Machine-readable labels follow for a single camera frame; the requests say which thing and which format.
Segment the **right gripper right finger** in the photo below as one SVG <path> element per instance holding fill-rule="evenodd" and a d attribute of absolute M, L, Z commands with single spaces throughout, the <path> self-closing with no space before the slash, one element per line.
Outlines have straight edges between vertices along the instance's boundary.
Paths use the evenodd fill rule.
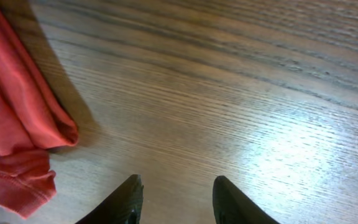
<path fill-rule="evenodd" d="M 213 210 L 217 224 L 279 224 L 224 175 L 214 180 Z"/>

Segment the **red orange printed t-shirt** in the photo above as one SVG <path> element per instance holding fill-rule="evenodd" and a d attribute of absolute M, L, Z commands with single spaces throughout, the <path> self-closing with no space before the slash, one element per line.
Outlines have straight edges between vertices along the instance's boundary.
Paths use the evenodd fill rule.
<path fill-rule="evenodd" d="M 56 193 L 48 150 L 78 129 L 0 11 L 0 207 L 31 216 Z"/>

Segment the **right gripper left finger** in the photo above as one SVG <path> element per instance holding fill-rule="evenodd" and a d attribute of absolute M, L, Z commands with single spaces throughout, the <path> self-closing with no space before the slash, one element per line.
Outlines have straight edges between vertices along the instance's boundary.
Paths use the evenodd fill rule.
<path fill-rule="evenodd" d="M 76 224 L 139 224 L 144 200 L 143 189 L 140 175 L 130 175 Z"/>

